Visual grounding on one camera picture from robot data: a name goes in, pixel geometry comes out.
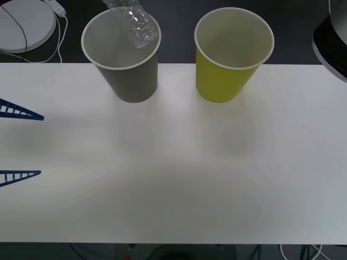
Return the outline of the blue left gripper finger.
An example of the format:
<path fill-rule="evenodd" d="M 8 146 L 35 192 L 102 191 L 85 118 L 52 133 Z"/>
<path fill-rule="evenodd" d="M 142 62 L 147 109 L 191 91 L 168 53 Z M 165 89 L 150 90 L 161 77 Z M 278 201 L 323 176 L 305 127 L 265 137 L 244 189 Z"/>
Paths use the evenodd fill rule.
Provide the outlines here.
<path fill-rule="evenodd" d="M 4 99 L 1 99 L 1 117 L 37 121 L 44 120 L 44 116 Z"/>
<path fill-rule="evenodd" d="M 38 176 L 41 171 L 15 171 L 15 170 L 1 170 L 1 184 L 0 187 L 8 186 L 19 181 L 27 180 L 29 178 Z"/>

